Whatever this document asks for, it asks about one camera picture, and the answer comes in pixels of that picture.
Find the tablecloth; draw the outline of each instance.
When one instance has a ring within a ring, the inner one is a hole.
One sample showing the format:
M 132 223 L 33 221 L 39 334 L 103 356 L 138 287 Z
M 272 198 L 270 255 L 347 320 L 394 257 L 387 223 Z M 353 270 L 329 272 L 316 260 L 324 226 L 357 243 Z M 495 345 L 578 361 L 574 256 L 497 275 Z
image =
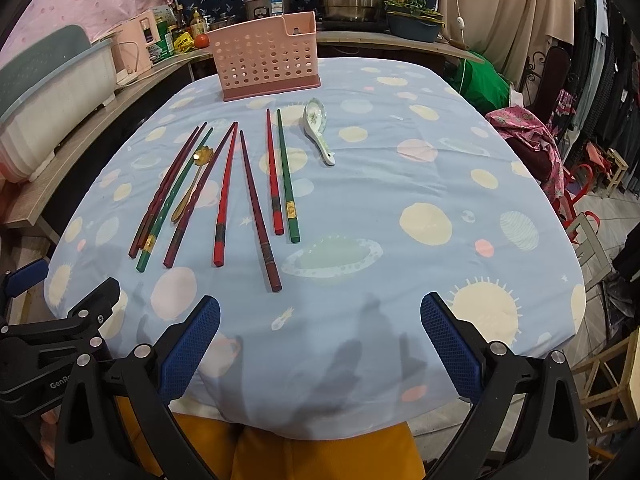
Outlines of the tablecloth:
M 45 294 L 63 317 L 108 276 L 116 278 L 120 300 L 100 329 L 114 356 L 153 343 L 212 295 L 222 322 L 187 390 L 190 406 L 323 440 L 391 426 L 456 398 L 420 325 L 425 294 L 437 291 L 487 340 L 539 356 L 575 334 L 585 292 L 572 246 L 536 181 L 439 76 L 414 64 L 353 57 L 322 59 L 319 70 L 317 89 L 223 103 L 212 76 L 171 98 L 87 192 L 53 255 Z M 303 133 L 300 119 L 312 97 L 328 113 L 334 167 Z M 298 244 L 273 233 L 267 107 L 282 110 Z M 174 232 L 168 220 L 143 274 L 127 256 L 161 177 L 205 120 L 215 128 L 209 146 L 234 120 L 246 134 L 279 293 L 265 278 L 239 142 L 225 265 L 213 267 L 211 255 L 226 150 L 174 268 L 162 266 Z

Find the dark red chopstick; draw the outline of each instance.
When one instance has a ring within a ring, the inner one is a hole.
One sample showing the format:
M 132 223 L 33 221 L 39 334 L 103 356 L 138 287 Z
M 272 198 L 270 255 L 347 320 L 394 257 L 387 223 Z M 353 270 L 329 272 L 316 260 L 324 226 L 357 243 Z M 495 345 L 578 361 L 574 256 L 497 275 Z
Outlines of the dark red chopstick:
M 178 254 L 178 249 L 180 248 L 180 243 L 182 242 L 182 237 L 184 236 L 184 232 L 187 230 L 187 225 L 189 224 L 189 218 L 191 218 L 191 214 L 193 213 L 193 209 L 195 208 L 196 202 L 200 197 L 200 193 L 202 192 L 202 188 L 204 187 L 209 175 L 211 174 L 211 170 L 213 170 L 213 165 L 218 160 L 220 156 L 220 152 L 224 147 L 226 140 L 231 135 L 231 132 L 236 131 L 238 129 L 238 123 L 233 123 L 229 128 L 228 132 L 220 141 L 220 144 L 216 148 L 216 151 L 213 153 L 211 160 L 207 163 L 204 171 L 202 172 L 202 176 L 200 177 L 198 183 L 196 184 L 195 189 L 193 190 L 193 194 L 189 199 L 189 203 L 187 207 L 184 209 L 184 213 L 180 217 L 180 221 L 178 222 L 178 226 L 175 228 L 174 237 L 171 239 L 171 243 L 169 244 L 169 248 L 167 249 L 166 256 L 164 257 L 164 266 L 167 269 L 170 269 L 174 266 L 175 257 Z
M 269 181 L 271 184 L 271 210 L 273 211 L 273 228 L 277 235 L 284 234 L 282 221 L 282 205 L 278 191 L 278 175 L 276 174 L 276 158 L 273 153 L 273 135 L 271 134 L 271 111 L 267 108 L 267 151 L 269 153 Z
M 153 199 L 149 203 L 149 207 L 147 208 L 145 215 L 142 217 L 142 220 L 140 221 L 140 225 L 138 226 L 136 236 L 135 238 L 133 238 L 133 242 L 129 249 L 130 258 L 135 258 L 138 256 L 138 251 L 144 245 L 146 237 L 149 234 L 149 230 L 151 229 L 151 226 L 154 223 L 154 218 L 158 214 L 158 211 L 160 209 L 160 206 L 162 205 L 162 202 L 164 202 L 164 199 L 167 193 L 171 189 L 171 184 L 174 181 L 176 174 L 182 167 L 182 164 L 186 160 L 188 154 L 191 153 L 191 148 L 193 147 L 196 140 L 204 130 L 205 126 L 207 126 L 206 121 L 202 126 L 196 127 L 196 129 L 194 129 L 193 133 L 189 136 L 187 141 L 181 147 L 180 151 L 178 152 L 178 155 L 176 155 L 176 157 L 174 158 L 174 161 L 171 163 L 171 166 L 169 166 L 169 170 L 166 172 L 166 175 L 160 182 L 160 186 L 158 186 L 158 190 L 156 190 L 156 194 L 154 195 Z
M 246 173 L 246 182 L 249 186 L 249 197 L 251 198 L 251 207 L 254 210 L 255 227 L 258 229 L 258 240 L 260 240 L 260 248 L 262 250 L 262 258 L 264 259 L 264 267 L 267 269 L 267 276 L 273 292 L 282 290 L 280 276 L 278 275 L 278 267 L 273 259 L 271 245 L 267 229 L 264 227 L 262 212 L 260 211 L 260 202 L 258 202 L 258 193 L 255 190 L 254 176 L 251 173 L 251 165 L 249 164 L 249 155 L 246 152 L 246 144 L 244 143 L 244 133 L 240 130 L 240 142 L 242 143 L 242 158 L 244 158 L 244 172 Z
M 211 262 L 216 267 L 225 264 L 225 234 L 226 234 L 226 204 L 229 200 L 229 183 L 231 181 L 231 166 L 234 160 L 234 147 L 236 145 L 236 133 L 231 137 L 229 154 L 226 156 L 225 175 L 222 178 L 222 190 L 220 191 L 220 204 L 218 205 L 218 218 L 216 219 L 216 236 L 213 241 L 213 257 Z

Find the chopsticks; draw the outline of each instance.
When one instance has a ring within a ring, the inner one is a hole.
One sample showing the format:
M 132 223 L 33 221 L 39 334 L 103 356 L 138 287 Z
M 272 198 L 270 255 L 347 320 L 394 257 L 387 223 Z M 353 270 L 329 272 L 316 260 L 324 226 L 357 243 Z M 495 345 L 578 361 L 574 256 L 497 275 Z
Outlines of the chopsticks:
M 140 225 L 136 232 L 136 236 L 135 238 L 133 238 L 133 243 L 131 244 L 131 247 L 129 249 L 130 258 L 135 258 L 136 256 L 138 256 L 138 250 L 142 248 L 143 243 L 146 240 L 149 229 L 151 229 L 151 225 L 153 224 L 153 221 L 155 219 L 156 213 L 162 206 L 162 201 L 166 197 L 166 194 L 169 191 L 169 188 L 171 186 L 172 181 L 175 178 L 175 175 L 178 173 L 178 170 L 180 170 L 180 167 L 183 164 L 188 153 L 190 152 L 191 147 L 193 146 L 195 141 L 198 139 L 198 137 L 204 130 L 205 126 L 207 126 L 206 121 L 202 126 L 196 127 L 196 129 L 194 129 L 193 133 L 189 136 L 187 141 L 181 147 L 180 151 L 178 152 L 178 155 L 176 155 L 176 157 L 174 158 L 174 161 L 171 163 L 171 166 L 169 166 L 169 170 L 166 172 L 166 175 L 160 182 L 160 186 L 158 187 L 158 190 L 156 190 L 156 194 L 154 195 L 153 199 L 149 203 L 149 207 L 147 208 L 145 215 L 142 217 L 142 220 L 140 221 Z
M 209 136 L 211 135 L 212 131 L 213 131 L 213 128 L 210 128 L 209 131 L 207 132 L 207 135 L 203 137 L 202 141 L 196 148 L 196 151 L 198 151 L 202 146 L 204 146 L 204 143 L 207 142 L 207 139 L 209 139 Z M 164 222 L 164 219 L 166 218 L 167 213 L 169 212 L 169 209 L 171 209 L 171 206 L 174 203 L 175 196 L 178 194 L 178 191 L 180 191 L 180 186 L 184 182 L 184 179 L 187 177 L 187 174 L 189 173 L 189 170 L 191 169 L 192 166 L 193 166 L 193 157 L 191 157 L 190 160 L 188 160 L 187 163 L 184 165 L 184 168 L 182 169 L 182 173 L 180 174 L 178 179 L 175 181 L 174 186 L 171 188 L 171 192 L 169 193 L 168 197 L 164 201 L 164 204 L 162 205 L 162 209 L 160 210 L 160 213 L 158 214 L 158 217 L 154 221 L 154 225 L 151 228 L 151 231 L 149 232 L 148 237 L 146 238 L 145 246 L 142 249 L 142 254 L 140 254 L 140 259 L 138 260 L 138 264 L 136 265 L 136 269 L 139 272 L 145 272 L 146 264 L 149 263 L 149 257 L 151 256 L 151 251 L 153 251 L 154 245 L 156 244 L 156 239 L 160 234 L 162 223 Z
M 216 151 L 211 157 L 211 160 L 209 161 L 204 171 L 202 172 L 202 176 L 198 181 L 196 189 L 193 190 L 193 194 L 191 195 L 189 203 L 187 204 L 187 207 L 185 208 L 184 213 L 182 214 L 182 217 L 178 222 L 178 227 L 175 229 L 174 237 L 172 238 L 171 243 L 169 244 L 169 248 L 166 252 L 166 256 L 164 257 L 164 266 L 167 269 L 174 266 L 175 257 L 176 257 L 176 254 L 178 254 L 178 249 L 180 248 L 180 242 L 182 241 L 184 232 L 187 230 L 189 218 L 191 218 L 193 209 L 195 208 L 196 202 L 200 197 L 200 192 L 202 191 L 202 188 L 204 187 L 211 173 L 211 170 L 213 169 L 213 165 L 216 163 L 216 160 L 218 160 L 218 157 L 220 156 L 220 152 L 222 151 L 222 148 L 225 145 L 226 140 L 229 138 L 229 135 L 231 135 L 231 131 L 233 130 L 235 132 L 237 131 L 237 129 L 238 129 L 238 123 L 233 123 L 229 128 L 229 130 L 227 131 L 227 133 L 225 134 L 225 136 L 223 137 L 223 139 L 220 141 L 220 144 L 216 148 Z
M 292 243 L 300 241 L 300 229 L 296 215 L 296 203 L 293 200 L 293 188 L 291 187 L 291 174 L 289 173 L 289 159 L 287 146 L 284 142 L 284 130 L 282 128 L 282 115 L 278 108 L 278 132 L 280 136 L 280 160 L 282 161 L 282 183 L 284 186 L 284 200 L 287 206 L 287 223 L 289 224 L 289 238 Z
M 225 264 L 225 234 L 226 234 L 226 205 L 229 200 L 229 184 L 231 181 L 231 166 L 234 160 L 234 147 L 236 145 L 236 133 L 234 130 L 229 144 L 229 154 L 226 156 L 225 174 L 222 177 L 222 190 L 220 191 L 220 204 L 218 205 L 218 218 L 216 219 L 216 235 L 213 241 L 213 257 L 211 263 L 216 267 Z
M 244 172 L 246 174 L 246 182 L 249 186 L 249 197 L 251 198 L 251 207 L 254 210 L 255 226 L 258 230 L 258 240 L 260 240 L 260 248 L 262 250 L 262 258 L 264 259 L 264 267 L 267 270 L 267 276 L 273 292 L 279 292 L 282 290 L 282 284 L 280 283 L 280 276 L 278 275 L 278 267 L 273 259 L 273 252 L 271 252 L 271 245 L 269 244 L 269 237 L 267 235 L 267 229 L 264 227 L 264 220 L 262 219 L 262 212 L 260 211 L 260 202 L 258 202 L 258 193 L 255 190 L 254 177 L 251 173 L 251 165 L 249 164 L 249 155 L 246 151 L 246 144 L 244 143 L 244 133 L 240 130 L 240 142 L 242 144 L 242 158 L 244 158 Z
M 273 228 L 277 235 L 284 234 L 282 222 L 282 206 L 280 205 L 280 191 L 278 190 L 278 174 L 276 172 L 276 158 L 273 153 L 273 135 L 271 133 L 271 111 L 267 108 L 267 151 L 269 153 L 269 182 L 271 185 L 271 210 L 273 212 Z

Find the blue planter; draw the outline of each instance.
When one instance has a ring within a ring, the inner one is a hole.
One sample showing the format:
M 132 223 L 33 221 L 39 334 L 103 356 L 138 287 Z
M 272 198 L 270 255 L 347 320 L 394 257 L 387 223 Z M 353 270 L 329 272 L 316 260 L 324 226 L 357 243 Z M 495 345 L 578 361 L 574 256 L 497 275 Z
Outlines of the blue planter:
M 442 27 L 439 23 L 430 23 L 425 20 L 397 14 L 388 14 L 386 18 L 388 19 L 391 33 L 406 40 L 433 43 L 436 41 Z

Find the white storage box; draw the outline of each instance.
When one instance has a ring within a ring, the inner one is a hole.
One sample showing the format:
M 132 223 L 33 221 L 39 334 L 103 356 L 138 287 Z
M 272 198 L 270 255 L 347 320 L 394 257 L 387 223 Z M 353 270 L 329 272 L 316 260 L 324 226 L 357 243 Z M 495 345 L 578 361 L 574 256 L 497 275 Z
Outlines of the white storage box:
M 11 182 L 28 179 L 92 110 L 113 99 L 115 88 L 111 40 L 44 76 L 0 116 L 0 172 Z

